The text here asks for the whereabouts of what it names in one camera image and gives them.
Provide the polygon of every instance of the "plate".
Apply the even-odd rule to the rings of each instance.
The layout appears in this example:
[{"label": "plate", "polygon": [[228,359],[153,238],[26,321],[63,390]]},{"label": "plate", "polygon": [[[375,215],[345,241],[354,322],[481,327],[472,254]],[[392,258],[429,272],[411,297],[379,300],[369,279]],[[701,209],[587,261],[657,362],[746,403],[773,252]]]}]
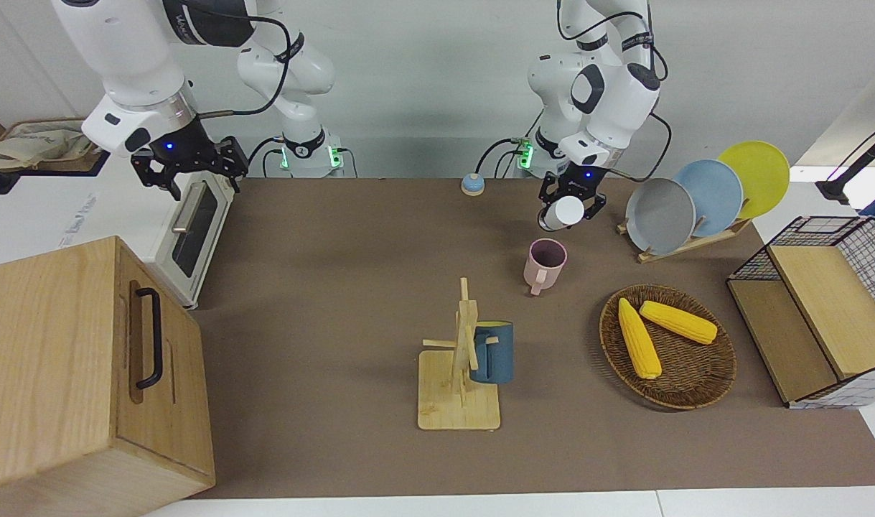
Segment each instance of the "plate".
[{"label": "plate", "polygon": [[696,206],[679,183],[654,177],[632,192],[625,219],[628,236],[638,249],[652,255],[667,255],[693,235]]},{"label": "plate", "polygon": [[707,238],[733,225],[743,204],[743,187],[732,168],[717,160],[699,160],[681,168],[673,181],[692,196],[696,218],[705,218],[693,236]]},{"label": "plate", "polygon": [[782,202],[791,181],[791,166],[777,147],[765,141],[742,141],[727,148],[719,160],[734,170],[743,185],[748,202],[740,210],[741,219],[763,215]]},{"label": "plate", "polygon": [[[719,328],[715,342],[700,345],[641,318],[658,352],[663,374],[657,379],[640,379],[619,327],[619,298],[640,308],[646,300],[661,302],[706,318]],[[615,292],[600,314],[600,341],[612,370],[638,395],[672,409],[698,409],[715,404],[730,391],[736,379],[736,356],[730,338],[696,298],[663,285],[632,285]]]}]

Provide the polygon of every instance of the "corn cob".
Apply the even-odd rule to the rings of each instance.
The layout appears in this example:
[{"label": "corn cob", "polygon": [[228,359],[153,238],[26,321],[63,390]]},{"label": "corn cob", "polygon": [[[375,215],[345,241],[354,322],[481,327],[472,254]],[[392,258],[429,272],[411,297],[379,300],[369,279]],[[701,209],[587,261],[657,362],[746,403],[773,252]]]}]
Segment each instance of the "corn cob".
[{"label": "corn cob", "polygon": [[670,305],[648,300],[641,304],[640,313],[646,320],[703,345],[714,343],[719,333],[714,323]]},{"label": "corn cob", "polygon": [[656,379],[660,377],[660,358],[654,350],[654,343],[647,333],[645,323],[641,321],[632,304],[625,298],[619,299],[619,327],[628,349],[628,357],[632,359],[635,374],[641,379]]}]

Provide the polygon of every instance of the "toaster oven handle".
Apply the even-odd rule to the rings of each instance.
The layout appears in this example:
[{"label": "toaster oven handle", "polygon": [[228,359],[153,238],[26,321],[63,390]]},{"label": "toaster oven handle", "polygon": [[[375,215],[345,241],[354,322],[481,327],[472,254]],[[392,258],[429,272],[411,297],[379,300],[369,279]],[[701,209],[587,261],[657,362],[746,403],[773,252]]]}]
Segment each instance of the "toaster oven handle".
[{"label": "toaster oven handle", "polygon": [[207,183],[199,181],[188,189],[188,196],[185,196],[185,203],[182,204],[182,209],[179,210],[178,217],[175,218],[175,223],[172,224],[173,233],[188,233],[195,221],[195,215],[198,213],[198,207],[201,206],[201,199],[204,199]]}]

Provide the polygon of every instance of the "yellow plate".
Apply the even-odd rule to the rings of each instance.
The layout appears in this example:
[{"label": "yellow plate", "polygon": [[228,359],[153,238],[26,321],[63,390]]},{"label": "yellow plate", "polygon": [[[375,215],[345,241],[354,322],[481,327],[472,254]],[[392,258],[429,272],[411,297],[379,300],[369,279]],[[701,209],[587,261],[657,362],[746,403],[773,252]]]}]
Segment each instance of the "yellow plate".
[{"label": "yellow plate", "polygon": [[719,157],[734,170],[749,200],[740,210],[740,219],[752,219],[775,208],[788,191],[791,166],[788,158],[765,141],[742,141],[731,145]]}]

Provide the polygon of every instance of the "round basket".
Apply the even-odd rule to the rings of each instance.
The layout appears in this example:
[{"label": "round basket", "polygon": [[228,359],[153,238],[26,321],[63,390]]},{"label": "round basket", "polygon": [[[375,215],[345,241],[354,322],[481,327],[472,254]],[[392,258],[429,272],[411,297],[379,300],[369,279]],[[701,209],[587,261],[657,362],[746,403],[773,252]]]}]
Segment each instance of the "round basket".
[{"label": "round basket", "polygon": [[[640,379],[635,375],[619,327],[620,298],[627,299],[635,309],[646,300],[683,309],[711,321],[719,333],[714,343],[701,345],[642,318],[654,341],[663,374],[657,379]],[[667,408],[698,409],[715,404],[727,395],[736,378],[734,347],[721,323],[699,301],[671,287],[633,285],[613,294],[600,315],[600,340],[619,378],[638,395]]]}]

